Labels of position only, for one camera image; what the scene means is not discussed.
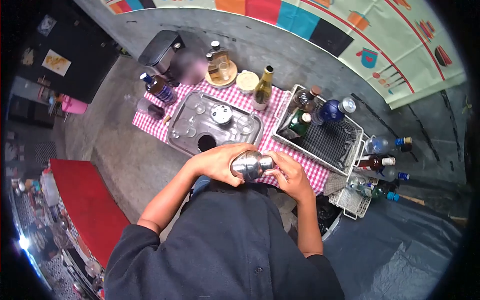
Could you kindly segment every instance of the concrete wall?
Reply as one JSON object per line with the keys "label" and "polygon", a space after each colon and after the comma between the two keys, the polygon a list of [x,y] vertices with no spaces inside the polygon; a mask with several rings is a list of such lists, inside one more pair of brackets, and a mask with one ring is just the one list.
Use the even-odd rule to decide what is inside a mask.
{"label": "concrete wall", "polygon": [[260,74],[265,65],[272,65],[274,85],[282,89],[290,89],[295,83],[316,84],[323,88],[326,99],[354,93],[364,103],[357,102],[352,117],[367,134],[393,131],[398,136],[413,137],[416,159],[409,154],[397,157],[402,171],[430,183],[465,181],[467,113],[462,114],[462,109],[466,84],[448,89],[444,94],[448,100],[437,93],[392,111],[368,83],[329,53],[270,24],[226,12],[185,8],[113,15],[100,0],[75,2],[135,58],[158,31],[177,30],[188,47],[201,47],[205,52],[212,40],[219,40],[230,49],[239,70]]}

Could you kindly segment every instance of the black coffee machine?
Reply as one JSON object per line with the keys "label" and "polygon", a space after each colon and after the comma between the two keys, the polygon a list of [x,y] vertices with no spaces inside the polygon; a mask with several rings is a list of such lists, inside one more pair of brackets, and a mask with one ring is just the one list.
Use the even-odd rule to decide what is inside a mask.
{"label": "black coffee machine", "polygon": [[151,67],[155,74],[161,75],[170,86],[179,86],[176,70],[170,68],[172,58],[180,49],[185,48],[176,31],[162,30],[150,41],[138,58],[138,62]]}

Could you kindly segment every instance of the metal tray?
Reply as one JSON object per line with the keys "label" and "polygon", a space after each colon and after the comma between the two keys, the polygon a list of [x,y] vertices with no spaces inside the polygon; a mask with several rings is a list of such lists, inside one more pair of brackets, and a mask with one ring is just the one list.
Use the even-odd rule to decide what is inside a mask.
{"label": "metal tray", "polygon": [[[367,140],[368,136],[366,134],[363,134],[363,140]],[[347,186],[347,182],[350,178],[350,175],[347,177],[345,181],[345,186]],[[378,184],[378,179],[373,178],[373,177],[367,177],[368,181],[371,182],[374,185]],[[328,201],[336,205],[340,208],[343,208],[343,214],[346,215],[349,218],[352,218],[354,220],[357,219],[357,217],[363,218],[365,216],[365,213],[367,212],[368,206],[370,205],[370,202],[372,201],[371,197],[367,196],[362,196],[360,193],[357,191],[354,191],[350,188],[343,188],[332,195],[329,196]]]}
{"label": "metal tray", "polygon": [[[288,101],[285,103],[286,96],[282,99],[275,112],[277,122],[272,138],[300,151],[327,169],[348,177],[352,168],[356,167],[354,165],[355,158],[359,150],[363,149],[360,146],[364,143],[362,140],[363,128],[349,116],[345,116],[339,122],[326,122],[322,126],[310,126],[300,144],[294,144],[278,134],[280,125],[289,116],[288,106],[293,95],[297,90],[304,88],[300,84],[296,84],[291,92],[286,93],[289,95]],[[316,108],[319,108],[326,100],[317,96],[315,102]]]}
{"label": "metal tray", "polygon": [[[168,125],[167,142],[173,148],[185,153],[188,156],[194,156],[200,153],[198,149],[198,140],[204,135],[211,135],[216,141],[216,145],[219,146],[227,140],[234,140],[237,143],[246,142],[258,146],[263,133],[264,123],[262,119],[256,114],[253,115],[255,120],[255,126],[253,131],[248,135],[243,135],[235,127],[235,123],[241,116],[248,116],[250,112],[239,108],[233,104],[228,103],[232,107],[233,116],[230,122],[226,125],[219,125],[210,118],[210,108],[217,102],[223,102],[222,100],[203,93],[203,104],[205,105],[205,112],[197,114],[195,110],[189,108],[189,104],[198,101],[200,94],[203,93],[200,90],[189,92],[184,99],[180,102],[177,109],[173,113],[170,124]],[[193,137],[181,136],[179,138],[172,137],[173,126],[179,119],[190,119],[192,116],[196,116],[197,119],[194,123],[196,134]]]}

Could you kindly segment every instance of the black cabinet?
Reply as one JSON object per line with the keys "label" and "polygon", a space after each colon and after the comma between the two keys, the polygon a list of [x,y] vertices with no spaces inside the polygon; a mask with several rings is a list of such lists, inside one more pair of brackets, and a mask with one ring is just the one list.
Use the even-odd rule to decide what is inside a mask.
{"label": "black cabinet", "polygon": [[[34,50],[32,65],[20,64],[17,75],[62,94],[91,103],[118,54],[113,40],[71,1],[53,0],[44,11],[57,22],[48,36],[34,30],[22,49]],[[40,24],[45,13],[36,18]],[[71,61],[65,76],[42,66],[49,50]]]}

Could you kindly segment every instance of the black shirt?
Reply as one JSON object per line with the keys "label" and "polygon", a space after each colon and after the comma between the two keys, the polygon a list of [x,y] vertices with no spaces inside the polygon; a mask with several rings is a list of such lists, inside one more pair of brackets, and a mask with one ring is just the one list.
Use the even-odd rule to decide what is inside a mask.
{"label": "black shirt", "polygon": [[344,298],[329,261],[305,258],[275,204],[253,190],[200,193],[163,243],[128,225],[105,292],[107,300]]}

